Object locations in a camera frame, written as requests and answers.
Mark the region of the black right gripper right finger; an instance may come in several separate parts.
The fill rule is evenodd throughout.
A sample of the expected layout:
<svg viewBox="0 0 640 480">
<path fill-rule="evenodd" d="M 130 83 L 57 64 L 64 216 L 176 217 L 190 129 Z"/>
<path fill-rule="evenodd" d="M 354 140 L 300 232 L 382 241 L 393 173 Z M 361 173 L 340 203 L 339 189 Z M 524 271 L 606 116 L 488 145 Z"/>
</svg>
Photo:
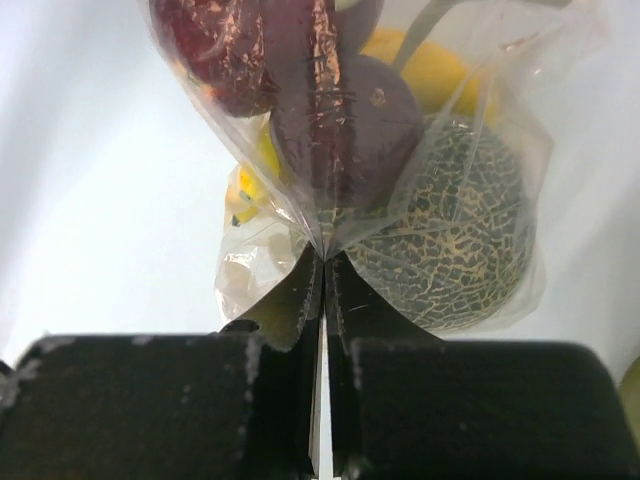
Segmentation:
<svg viewBox="0 0 640 480">
<path fill-rule="evenodd" d="M 635 479 L 611 376 L 585 346 L 445 341 L 345 255 L 324 266 L 333 471 L 342 479 Z"/>
</svg>

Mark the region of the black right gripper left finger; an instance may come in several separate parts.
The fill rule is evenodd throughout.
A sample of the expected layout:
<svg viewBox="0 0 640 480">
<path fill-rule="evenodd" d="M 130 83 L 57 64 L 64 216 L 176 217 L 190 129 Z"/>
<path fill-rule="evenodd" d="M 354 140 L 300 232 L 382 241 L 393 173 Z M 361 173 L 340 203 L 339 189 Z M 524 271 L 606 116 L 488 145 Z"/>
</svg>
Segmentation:
<svg viewBox="0 0 640 480">
<path fill-rule="evenodd" d="M 5 479 L 309 479 L 320 260 L 218 333 L 49 335 L 6 376 Z"/>
</svg>

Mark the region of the clear zip top bag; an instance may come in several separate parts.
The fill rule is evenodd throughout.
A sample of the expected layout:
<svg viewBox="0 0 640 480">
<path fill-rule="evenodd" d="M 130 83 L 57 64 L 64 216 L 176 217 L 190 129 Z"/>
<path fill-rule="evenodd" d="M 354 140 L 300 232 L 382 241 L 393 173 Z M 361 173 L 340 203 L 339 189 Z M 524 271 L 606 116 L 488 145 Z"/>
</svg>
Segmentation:
<svg viewBox="0 0 640 480">
<path fill-rule="evenodd" d="M 533 95 L 607 40 L 600 1 L 144 1 L 235 160 L 223 331 L 287 351 L 313 317 L 510 326 L 544 289 L 554 141 Z"/>
</svg>

